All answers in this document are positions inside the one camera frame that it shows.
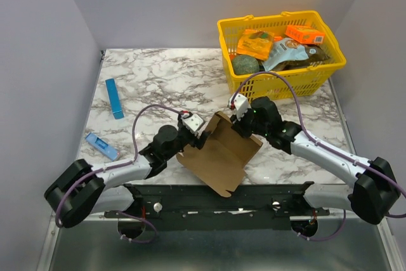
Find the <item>brown cardboard box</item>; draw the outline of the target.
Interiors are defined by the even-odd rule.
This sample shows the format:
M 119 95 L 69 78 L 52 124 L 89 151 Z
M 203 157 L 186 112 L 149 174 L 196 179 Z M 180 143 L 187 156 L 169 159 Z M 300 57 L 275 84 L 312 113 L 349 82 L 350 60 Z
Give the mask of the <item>brown cardboard box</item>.
M 178 162 L 222 197 L 231 197 L 244 179 L 245 166 L 263 145 L 258 138 L 242 138 L 223 112 L 208 122 L 210 132 L 201 149 L 190 145 L 177 154 Z

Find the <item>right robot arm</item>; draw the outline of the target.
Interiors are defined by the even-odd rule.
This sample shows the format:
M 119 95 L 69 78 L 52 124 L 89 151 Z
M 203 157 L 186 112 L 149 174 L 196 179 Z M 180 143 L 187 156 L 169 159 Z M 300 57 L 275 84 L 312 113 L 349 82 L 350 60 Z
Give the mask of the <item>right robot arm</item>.
M 367 223 L 377 225 L 400 197 L 389 162 L 373 161 L 345 152 L 281 118 L 277 106 L 263 96 L 249 101 L 238 94 L 229 99 L 232 128 L 243 138 L 259 135 L 275 149 L 306 159 L 343 181 L 341 185 L 311 183 L 304 193 L 292 198 L 299 215 L 313 208 L 335 208 L 354 212 Z

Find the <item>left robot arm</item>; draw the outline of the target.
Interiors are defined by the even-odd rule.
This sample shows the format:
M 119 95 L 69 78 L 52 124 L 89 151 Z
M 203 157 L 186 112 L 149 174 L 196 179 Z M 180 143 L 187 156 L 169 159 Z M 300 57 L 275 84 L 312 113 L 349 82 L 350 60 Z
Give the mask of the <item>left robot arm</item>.
M 196 135 L 180 124 L 159 128 L 135 159 L 91 165 L 84 159 L 74 161 L 45 191 L 44 198 L 55 212 L 59 228 L 71 228 L 94 213 L 102 194 L 134 180 L 147 180 L 167 168 L 167 162 L 186 146 L 202 149 L 211 133 Z

